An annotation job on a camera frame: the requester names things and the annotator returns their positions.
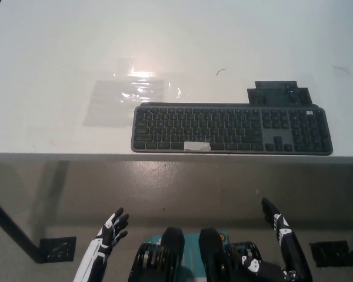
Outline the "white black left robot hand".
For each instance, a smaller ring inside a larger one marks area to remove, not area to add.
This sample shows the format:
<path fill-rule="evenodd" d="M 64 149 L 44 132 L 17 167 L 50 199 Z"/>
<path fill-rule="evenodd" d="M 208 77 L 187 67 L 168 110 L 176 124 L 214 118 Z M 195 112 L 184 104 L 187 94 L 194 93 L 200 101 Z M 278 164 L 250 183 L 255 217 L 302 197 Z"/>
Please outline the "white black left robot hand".
<path fill-rule="evenodd" d="M 129 214 L 124 214 L 124 208 L 120 207 L 104 223 L 96 238 L 100 239 L 97 256 L 106 263 L 111 255 L 112 249 L 124 238 L 128 232 L 125 228 L 128 225 Z"/>

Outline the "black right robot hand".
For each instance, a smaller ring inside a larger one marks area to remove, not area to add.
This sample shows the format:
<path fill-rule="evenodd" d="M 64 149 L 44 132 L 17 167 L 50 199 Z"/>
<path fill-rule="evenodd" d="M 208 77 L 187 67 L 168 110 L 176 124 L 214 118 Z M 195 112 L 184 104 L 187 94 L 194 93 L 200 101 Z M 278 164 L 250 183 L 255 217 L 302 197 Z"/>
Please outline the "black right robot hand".
<path fill-rule="evenodd" d="M 297 245 L 298 240 L 295 232 L 285 216 L 266 197 L 262 198 L 261 204 L 265 220 L 275 232 L 279 245 L 285 248 Z"/>

